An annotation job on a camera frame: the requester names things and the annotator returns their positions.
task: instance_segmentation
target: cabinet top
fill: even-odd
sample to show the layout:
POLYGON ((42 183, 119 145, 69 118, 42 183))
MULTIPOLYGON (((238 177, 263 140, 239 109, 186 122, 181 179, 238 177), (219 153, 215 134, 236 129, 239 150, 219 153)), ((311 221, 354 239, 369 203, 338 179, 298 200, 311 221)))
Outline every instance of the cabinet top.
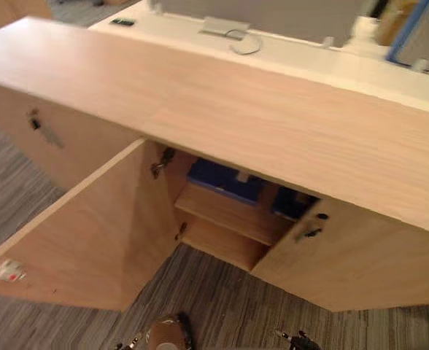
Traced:
POLYGON ((0 85, 429 230, 429 112, 32 18, 0 29, 0 85))

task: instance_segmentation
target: floor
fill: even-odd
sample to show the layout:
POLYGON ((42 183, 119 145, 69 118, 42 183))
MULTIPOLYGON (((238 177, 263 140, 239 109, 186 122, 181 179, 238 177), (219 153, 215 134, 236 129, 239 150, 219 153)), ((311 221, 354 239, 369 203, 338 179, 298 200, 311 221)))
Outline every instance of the floor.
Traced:
MULTIPOLYGON (((86 18, 73 10, 88 5, 70 0, 53 11, 86 26, 121 8, 86 18)), ((0 132, 0 243, 62 194, 0 132)), ((177 311, 190 315, 200 349, 288 349, 273 331, 302 329, 326 350, 429 350, 429 306, 333 314, 184 245, 124 313, 0 297, 0 349, 113 349, 177 311)))

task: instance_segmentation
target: cable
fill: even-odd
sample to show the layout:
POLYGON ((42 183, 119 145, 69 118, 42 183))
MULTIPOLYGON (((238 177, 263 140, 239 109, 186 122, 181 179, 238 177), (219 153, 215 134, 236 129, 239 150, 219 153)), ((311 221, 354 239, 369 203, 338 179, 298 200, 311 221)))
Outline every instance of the cable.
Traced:
POLYGON ((231 34, 233 32, 244 34, 244 37, 247 36, 247 35, 250 35, 252 38, 255 39, 255 41, 258 44, 258 47, 256 49, 254 49, 252 51, 249 51, 249 52, 242 52, 241 50, 235 48, 233 45, 229 45, 229 48, 231 49, 231 51, 233 51, 237 55, 251 55, 253 53, 257 53, 258 51, 260 51, 262 49, 263 40, 258 35, 254 35, 252 33, 249 33, 248 31, 242 31, 240 29, 231 29, 230 31, 226 31, 224 33, 224 36, 227 37, 227 38, 235 37, 235 36, 229 36, 229 34, 231 34))

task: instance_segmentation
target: open cabinet door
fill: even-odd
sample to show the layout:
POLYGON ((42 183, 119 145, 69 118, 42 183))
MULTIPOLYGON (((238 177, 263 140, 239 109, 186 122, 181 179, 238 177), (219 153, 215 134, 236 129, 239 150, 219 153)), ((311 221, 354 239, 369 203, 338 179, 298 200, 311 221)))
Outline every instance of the open cabinet door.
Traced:
POLYGON ((0 246, 24 279, 0 294, 124 310, 177 242, 165 176, 150 171, 155 145, 137 140, 0 246))
POLYGON ((324 199, 252 274, 330 311, 427 304, 429 232, 324 199))

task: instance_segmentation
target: wooden cabinet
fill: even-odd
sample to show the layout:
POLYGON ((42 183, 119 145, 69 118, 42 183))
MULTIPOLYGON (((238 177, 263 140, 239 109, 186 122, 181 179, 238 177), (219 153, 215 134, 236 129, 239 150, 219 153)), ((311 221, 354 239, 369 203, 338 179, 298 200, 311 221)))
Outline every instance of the wooden cabinet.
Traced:
POLYGON ((429 303, 429 232, 332 199, 293 223, 263 210, 270 197, 251 207, 188 184, 182 241, 331 311, 429 303))
POLYGON ((28 19, 0 31, 0 128, 68 190, 0 246, 26 273, 0 294, 124 309, 182 241, 329 310, 429 303, 427 112, 28 19), (196 156, 272 183, 247 206, 187 183, 196 156), (276 217, 278 184, 319 200, 276 217))
POLYGON ((164 144, 5 87, 0 128, 68 190, 0 246, 26 273, 0 294, 123 310, 181 241, 332 311, 429 303, 427 231, 328 198, 278 217, 278 184, 238 202, 187 182, 179 150, 155 178, 164 144))

